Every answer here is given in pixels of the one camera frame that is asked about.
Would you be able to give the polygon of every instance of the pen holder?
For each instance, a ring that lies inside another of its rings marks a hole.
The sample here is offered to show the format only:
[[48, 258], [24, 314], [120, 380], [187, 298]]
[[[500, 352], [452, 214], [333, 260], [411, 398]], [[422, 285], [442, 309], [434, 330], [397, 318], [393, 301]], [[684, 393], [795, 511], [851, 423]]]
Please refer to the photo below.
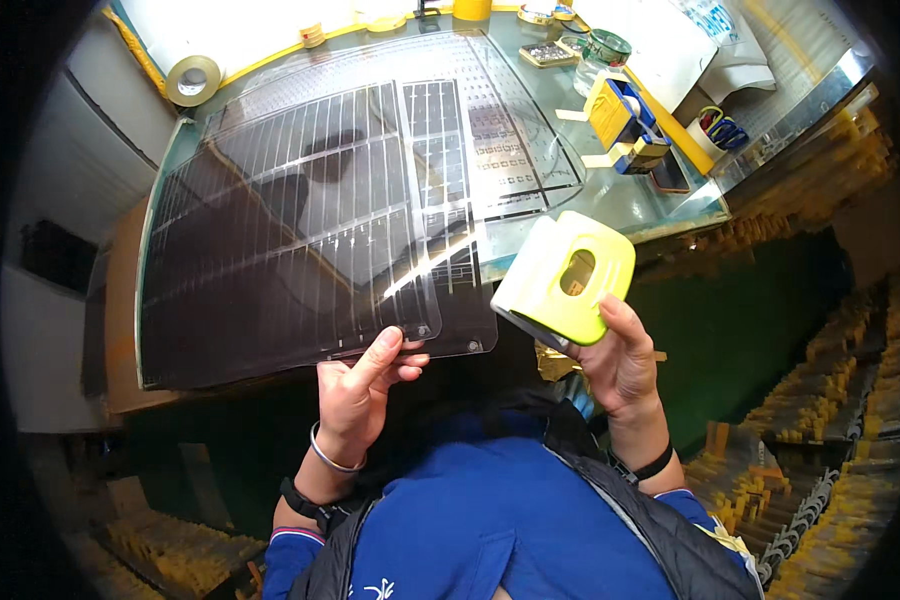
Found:
[[710, 141], [710, 138], [707, 137], [707, 133], [700, 127], [700, 117], [694, 119], [693, 122], [687, 126], [687, 134], [699, 144], [699, 147], [706, 152], [706, 155], [713, 162], [720, 161], [727, 153], [726, 150], [717, 148], [717, 146]]

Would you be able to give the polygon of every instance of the plastic scraper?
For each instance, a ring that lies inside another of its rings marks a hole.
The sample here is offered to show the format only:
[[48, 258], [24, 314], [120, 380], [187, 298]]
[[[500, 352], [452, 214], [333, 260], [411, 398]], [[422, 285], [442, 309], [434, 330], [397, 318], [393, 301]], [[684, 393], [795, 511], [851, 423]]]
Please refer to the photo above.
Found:
[[591, 346], [607, 332], [600, 298], [624, 300], [635, 264], [634, 245], [605, 224], [573, 211], [540, 217], [490, 307], [557, 351]]

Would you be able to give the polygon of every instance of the wrist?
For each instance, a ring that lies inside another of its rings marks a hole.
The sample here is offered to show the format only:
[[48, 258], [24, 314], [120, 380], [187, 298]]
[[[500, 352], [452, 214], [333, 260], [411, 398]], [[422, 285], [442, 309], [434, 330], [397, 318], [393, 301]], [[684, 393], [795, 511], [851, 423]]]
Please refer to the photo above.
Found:
[[606, 411], [610, 429], [640, 429], [659, 421], [663, 414], [663, 402], [654, 389], [636, 400], [624, 403], [623, 406]]
[[367, 447], [320, 427], [314, 436], [320, 451], [341, 467], [353, 468], [364, 461]]
[[657, 460], [670, 444], [667, 417], [656, 394], [614, 411], [607, 421], [610, 447], [631, 471]]

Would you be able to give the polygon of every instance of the glass tabletop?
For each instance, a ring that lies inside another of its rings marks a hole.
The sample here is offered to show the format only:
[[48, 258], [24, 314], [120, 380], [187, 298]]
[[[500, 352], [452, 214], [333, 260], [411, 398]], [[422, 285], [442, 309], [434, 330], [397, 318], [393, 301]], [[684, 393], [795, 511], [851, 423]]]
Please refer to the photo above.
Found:
[[[700, 175], [676, 147], [672, 150], [690, 185], [688, 194], [661, 192], [648, 175], [617, 174], [609, 168], [584, 169], [577, 159], [582, 155], [604, 153], [600, 140], [587, 123], [562, 121], [554, 114], [556, 109], [579, 111], [583, 108], [585, 99], [573, 89], [575, 67], [569, 65], [538, 69], [519, 54], [521, 46], [557, 40], [566, 35], [567, 30], [558, 22], [549, 27], [532, 25], [516, 18], [515, 13], [505, 11], [495, 11], [489, 20], [478, 23], [442, 15], [429, 17], [424, 21], [410, 19], [405, 26], [395, 31], [348, 32], [327, 39], [315, 49], [300, 50], [276, 58], [238, 78], [183, 118], [184, 122], [168, 146], [160, 168], [160, 179], [154, 186], [152, 197], [159, 198], [159, 188], [168, 173], [192, 158], [207, 128], [212, 124], [213, 115], [219, 114], [235, 98], [259, 86], [271, 76], [269, 74], [316, 65], [341, 51], [435, 32], [472, 30], [475, 27], [484, 30], [489, 40], [505, 56], [509, 67], [540, 113], [545, 116], [560, 143], [575, 159], [575, 170], [578, 171], [582, 186], [575, 190], [572, 198], [556, 202], [557, 206], [547, 209], [547, 214], [556, 218], [564, 210], [575, 210], [621, 232], [633, 243], [679, 234], [729, 219], [719, 187]], [[480, 273], [484, 282], [498, 281], [504, 277], [538, 216], [540, 211], [534, 211], [523, 217], [488, 220], [483, 224], [485, 237], [480, 240], [479, 248]]]

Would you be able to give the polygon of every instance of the black wristband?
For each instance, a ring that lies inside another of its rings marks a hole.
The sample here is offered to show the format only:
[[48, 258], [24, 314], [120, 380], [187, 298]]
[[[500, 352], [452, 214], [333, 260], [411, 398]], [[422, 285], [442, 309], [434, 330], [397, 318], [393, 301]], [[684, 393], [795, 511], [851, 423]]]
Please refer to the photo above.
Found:
[[627, 466], [617, 458], [617, 456], [613, 453], [609, 448], [606, 450], [606, 458], [610, 464], [610, 466], [617, 471], [626, 481], [626, 483], [631, 486], [637, 486], [644, 479], [650, 479], [654, 475], [660, 473], [664, 469], [666, 469], [667, 465], [670, 464], [670, 459], [674, 455], [674, 447], [670, 442], [670, 439], [667, 439], [667, 448], [663, 450], [663, 453], [660, 454], [656, 459], [647, 464], [646, 466], [641, 466], [640, 468], [631, 471]]
[[333, 518], [334, 507], [324, 507], [311, 502], [307, 496], [297, 490], [297, 486], [290, 477], [283, 478], [283, 482], [280, 484], [280, 495], [287, 501], [290, 509], [300, 517], [316, 521], [320, 531], [326, 533], [327, 525]]
[[650, 479], [654, 475], [660, 473], [664, 469], [666, 469], [667, 465], [670, 464], [670, 459], [674, 455], [674, 446], [670, 442], [670, 439], [667, 439], [667, 449], [663, 451], [663, 454], [660, 454], [656, 457], [656, 460], [643, 466], [641, 468], [636, 469], [633, 472], [636, 475], [636, 478], [640, 481], [644, 479]]

